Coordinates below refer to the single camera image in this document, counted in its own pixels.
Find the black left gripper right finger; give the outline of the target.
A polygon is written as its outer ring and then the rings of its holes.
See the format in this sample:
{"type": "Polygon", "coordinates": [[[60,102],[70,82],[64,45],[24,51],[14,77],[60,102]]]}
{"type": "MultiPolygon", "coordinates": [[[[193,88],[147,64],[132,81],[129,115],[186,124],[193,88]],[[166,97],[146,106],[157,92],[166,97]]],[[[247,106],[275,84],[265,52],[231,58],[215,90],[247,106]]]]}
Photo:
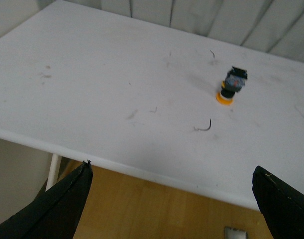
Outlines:
{"type": "Polygon", "coordinates": [[[304,194],[261,166],[253,172],[252,191],[275,239],[304,239],[304,194]]]}

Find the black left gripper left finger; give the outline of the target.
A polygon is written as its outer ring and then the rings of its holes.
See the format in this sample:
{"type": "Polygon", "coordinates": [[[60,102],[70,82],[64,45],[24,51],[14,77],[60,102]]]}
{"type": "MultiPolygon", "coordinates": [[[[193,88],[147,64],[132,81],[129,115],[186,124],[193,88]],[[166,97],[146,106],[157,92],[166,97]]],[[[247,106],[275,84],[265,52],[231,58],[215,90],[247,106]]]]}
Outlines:
{"type": "Polygon", "coordinates": [[[71,239],[90,191],[93,171],[83,162],[28,206],[0,224],[0,239],[71,239]]]}

